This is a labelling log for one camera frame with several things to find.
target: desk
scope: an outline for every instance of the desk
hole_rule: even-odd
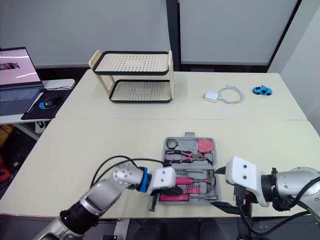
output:
[[[42,81],[42,83],[43,83],[44,88],[46,88],[46,89],[54,89],[54,88],[60,88],[60,87],[63,87],[63,86],[73,87],[76,82],[73,79],[56,79],[56,80],[45,80],[45,81]],[[34,100],[33,104],[40,98],[41,95],[42,95],[42,93],[40,93],[38,98]],[[13,114],[13,115],[0,116],[0,125],[14,124],[21,131],[23,131],[24,133],[28,134],[30,137],[38,140],[39,139],[38,134],[35,133],[29,127],[24,126],[22,124],[35,123],[35,122],[41,122],[41,121],[49,121],[51,119],[21,120],[23,115],[24,114],[22,113],[22,114]]]
[[[56,116],[69,116],[74,119],[307,119],[277,73],[175,72],[174,82],[175,99],[169,103],[113,103],[95,74],[89,69]],[[217,92],[226,84],[236,86],[243,92],[244,101],[241,104],[226,104],[221,101],[212,103],[203,100],[204,93]],[[253,94],[253,87],[260,85],[272,88],[273,95]],[[239,98],[232,90],[224,91],[223,96],[231,100],[232,97]]]
[[[106,158],[161,159],[166,137],[195,132],[212,137],[217,164],[234,156],[258,165],[266,173],[272,167],[288,171],[298,166],[320,170],[320,138],[306,120],[183,120],[183,119],[87,119],[54,118],[36,143],[0,201],[0,213],[55,217],[88,190],[95,170]],[[150,169],[157,163],[139,161]],[[220,176],[221,200],[234,204],[233,187]],[[213,206],[157,204],[149,212],[150,196],[126,190],[104,218],[232,217]],[[254,205],[254,216],[287,216],[300,212],[275,211]]]

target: power adapter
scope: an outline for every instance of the power adapter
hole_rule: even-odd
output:
[[[206,101],[216,103],[219,98],[219,93],[214,92],[214,91],[208,91],[206,94],[203,94],[203,98]]]
[[[222,97],[221,92],[226,89],[231,89],[231,90],[236,91],[240,96],[240,100],[228,101],[227,99]],[[206,101],[212,102],[212,103],[216,103],[218,101],[218,99],[220,99],[225,104],[239,104],[239,103],[243,102],[244,98],[245,98],[244,94],[238,88],[236,88],[235,86],[229,86],[228,84],[226,85],[226,87],[221,88],[218,92],[208,91],[206,94],[203,94],[203,99]]]

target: laptop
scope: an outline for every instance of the laptop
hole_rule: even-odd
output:
[[[43,88],[25,47],[0,49],[0,116],[25,113]]]

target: perforated tray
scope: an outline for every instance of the perforated tray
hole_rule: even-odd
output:
[[[118,80],[109,99],[115,103],[167,103],[171,100],[169,80]]]
[[[166,51],[105,51],[93,71],[99,75],[166,75]]]

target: white wall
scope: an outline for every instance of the white wall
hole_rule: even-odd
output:
[[[0,47],[37,67],[88,66],[97,49],[168,51],[165,0],[0,0]]]
[[[308,0],[302,1],[303,3],[308,5],[302,8],[306,14],[304,17],[311,18],[308,26],[304,28],[292,54],[289,49],[292,49],[297,39],[294,38],[294,32],[288,32],[285,38],[290,37],[291,40],[283,41],[282,49],[279,49],[268,72],[280,73],[308,120],[320,134],[320,1]],[[292,22],[292,29],[289,31],[297,30],[297,26],[297,22]]]
[[[180,0],[181,62],[268,65],[296,3]]]

